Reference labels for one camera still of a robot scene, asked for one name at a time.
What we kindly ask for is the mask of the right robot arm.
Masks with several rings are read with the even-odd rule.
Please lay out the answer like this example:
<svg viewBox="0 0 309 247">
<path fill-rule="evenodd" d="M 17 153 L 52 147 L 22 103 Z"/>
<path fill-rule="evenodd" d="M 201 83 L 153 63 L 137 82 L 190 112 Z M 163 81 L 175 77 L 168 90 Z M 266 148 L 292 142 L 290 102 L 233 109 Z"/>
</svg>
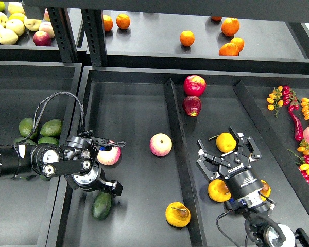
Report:
<svg viewBox="0 0 309 247">
<path fill-rule="evenodd" d="M 264 184 L 251 166 L 251 162 L 262 157 L 254 139 L 236 132 L 233 127 L 229 131 L 236 146 L 220 157 L 209 154 L 202 141 L 197 141 L 198 168 L 210 185 L 219 181 L 230 193 L 230 198 L 223 200 L 226 212 L 217 219 L 230 212 L 243 215 L 246 232 L 244 245 L 252 241 L 256 246 L 296 246 L 297 243 L 309 246 L 309 237 L 303 229 L 292 231 L 271 219 L 276 203 L 262 192 Z"/>
</svg>

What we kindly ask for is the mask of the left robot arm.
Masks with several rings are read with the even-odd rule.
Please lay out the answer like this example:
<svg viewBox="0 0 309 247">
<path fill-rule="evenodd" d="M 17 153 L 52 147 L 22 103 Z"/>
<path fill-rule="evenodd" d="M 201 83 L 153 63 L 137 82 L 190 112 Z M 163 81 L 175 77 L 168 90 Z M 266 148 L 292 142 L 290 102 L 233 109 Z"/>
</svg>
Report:
<svg viewBox="0 0 309 247">
<path fill-rule="evenodd" d="M 102 190 L 120 196 L 123 186 L 117 180 L 105 178 L 97 155 L 99 151 L 110 151 L 126 143 L 93 137 L 92 131 L 84 129 L 84 113 L 80 114 L 80 130 L 78 136 L 68 137 L 62 145 L 31 145 L 27 143 L 28 137 L 11 145 L 0 144 L 0 177 L 12 179 L 25 174 L 45 178 L 63 176 L 72 189 Z"/>
</svg>

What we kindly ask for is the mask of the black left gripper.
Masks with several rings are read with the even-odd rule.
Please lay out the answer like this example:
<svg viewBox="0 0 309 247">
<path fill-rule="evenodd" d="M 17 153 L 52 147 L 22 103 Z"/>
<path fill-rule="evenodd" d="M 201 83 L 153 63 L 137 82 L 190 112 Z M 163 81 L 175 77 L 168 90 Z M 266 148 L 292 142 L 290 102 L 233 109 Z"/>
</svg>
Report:
<svg viewBox="0 0 309 247">
<path fill-rule="evenodd" d="M 103 182 L 102 175 L 104 175 L 104 171 L 98 165 L 94 165 L 85 175 L 71 174 L 64 175 L 64 178 L 72 190 L 81 189 L 85 192 L 102 190 L 113 196 L 121 196 L 123 191 L 122 184 L 118 180 Z"/>
</svg>

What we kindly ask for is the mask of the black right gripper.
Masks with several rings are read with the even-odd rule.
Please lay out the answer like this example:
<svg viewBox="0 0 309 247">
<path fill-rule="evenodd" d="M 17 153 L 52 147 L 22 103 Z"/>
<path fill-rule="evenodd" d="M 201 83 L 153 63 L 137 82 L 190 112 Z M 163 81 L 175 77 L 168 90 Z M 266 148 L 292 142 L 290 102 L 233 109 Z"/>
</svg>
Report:
<svg viewBox="0 0 309 247">
<path fill-rule="evenodd" d="M 261 159 L 262 154 L 252 136 L 245 137 L 233 126 L 229 127 L 229 132 L 236 141 L 234 154 L 224 154 L 221 157 L 208 154 L 199 139 L 196 165 L 208 182 L 221 177 L 234 200 L 262 203 L 260 191 L 263 183 L 250 164 Z"/>
</svg>

